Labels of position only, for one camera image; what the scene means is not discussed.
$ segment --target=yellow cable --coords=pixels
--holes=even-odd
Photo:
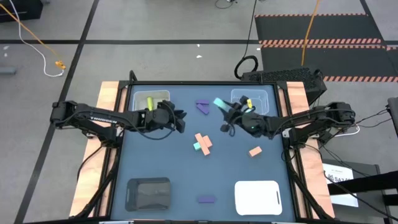
[[[304,65],[305,48],[307,46],[307,39],[308,39],[308,35],[310,34],[313,18],[315,17],[315,15],[317,14],[317,11],[318,11],[319,2],[320,2],[320,0],[317,0],[317,5],[315,6],[315,9],[313,10],[311,21],[310,21],[310,25],[308,25],[307,33],[305,34],[303,52],[301,54],[301,66]]]
[[[17,21],[27,32],[29,32],[34,38],[36,38],[36,40],[39,41],[39,43],[41,43],[47,49],[51,50],[51,52],[58,58],[58,62],[55,62],[55,64],[58,67],[65,69],[65,66],[62,63],[61,57],[51,47],[45,45],[38,37],[36,37],[36,35],[32,31],[30,31],[24,24],[22,24],[18,18],[16,18],[14,15],[12,15],[12,13],[10,11],[8,11],[8,9],[5,6],[3,6],[1,3],[0,3],[0,7],[2,7],[5,10],[5,12],[8,13],[15,21]]]

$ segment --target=blue table surface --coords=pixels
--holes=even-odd
[[[131,93],[130,110],[137,91],[168,90],[177,109],[187,112],[185,132],[177,131],[161,141],[152,141],[133,132],[127,132],[120,158],[118,179],[114,193],[111,219],[154,220],[211,220],[292,222],[294,211],[289,179],[282,153],[281,136],[273,140],[254,138],[236,127],[235,137],[220,131],[221,111],[210,103],[210,113],[204,115],[195,106],[196,100],[218,97],[229,101],[233,89],[266,90],[269,98],[268,116],[277,116],[273,86],[207,86],[207,85],[136,85]],[[147,133],[161,137],[169,130]],[[213,146],[210,155],[195,151],[195,134],[208,135]],[[262,152],[249,157],[248,152],[260,146]],[[168,177],[171,183],[171,204],[168,210],[135,211],[125,209],[127,183],[131,178]],[[280,188],[282,214],[249,215],[236,213],[234,185],[240,180],[274,180]],[[198,203],[200,195],[214,195],[215,203]]]

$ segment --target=white paper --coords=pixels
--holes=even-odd
[[[326,176],[338,183],[340,181],[352,180],[354,179],[353,170],[347,167],[334,166],[329,164],[323,164],[323,170]],[[330,196],[331,202],[338,205],[347,205],[351,207],[358,207],[358,200],[352,195],[334,195]]]

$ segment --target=black floor mat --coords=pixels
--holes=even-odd
[[[356,39],[355,44],[358,39],[361,39],[361,44],[370,44],[369,39],[372,39],[371,42],[373,39],[382,39],[371,18],[365,14],[331,15],[315,16],[308,39]],[[304,39],[310,19],[311,15],[257,15],[258,38],[259,40]]]
[[[299,67],[302,45],[263,46],[261,55],[265,71]],[[309,45],[305,51],[304,65],[319,68],[325,81],[398,81],[392,60],[385,48],[380,46]]]

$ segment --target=table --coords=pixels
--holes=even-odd
[[[97,107],[108,110],[114,109],[116,93],[118,89],[118,82],[103,82],[99,93]],[[293,113],[298,113],[308,109],[308,103],[305,96],[303,83],[301,82],[288,82],[287,93],[290,98],[290,105]],[[282,105],[283,115],[287,115],[286,104],[284,101],[283,91],[279,90],[279,95]],[[126,92],[122,92],[122,100],[126,97]],[[98,146],[99,142],[96,139],[89,139],[86,146],[85,157],[89,156]],[[307,144],[317,147],[316,140],[308,140]],[[92,159],[90,159],[81,170],[80,179],[76,186],[76,192],[72,203],[70,215],[78,213],[90,200],[98,188],[100,181],[101,170],[104,161],[104,150],[100,151]],[[305,180],[307,188],[315,197],[317,202],[324,208],[324,210],[331,216],[334,216],[333,207],[331,206],[330,196],[326,185],[326,180],[323,176],[322,161],[319,153],[311,148],[304,148],[301,150],[301,158],[303,169],[305,173]],[[106,214],[107,201],[109,197],[109,190],[107,190],[102,199],[102,206],[99,210],[100,215]],[[305,207],[302,194],[297,191],[298,208],[300,210],[300,217],[305,218]]]

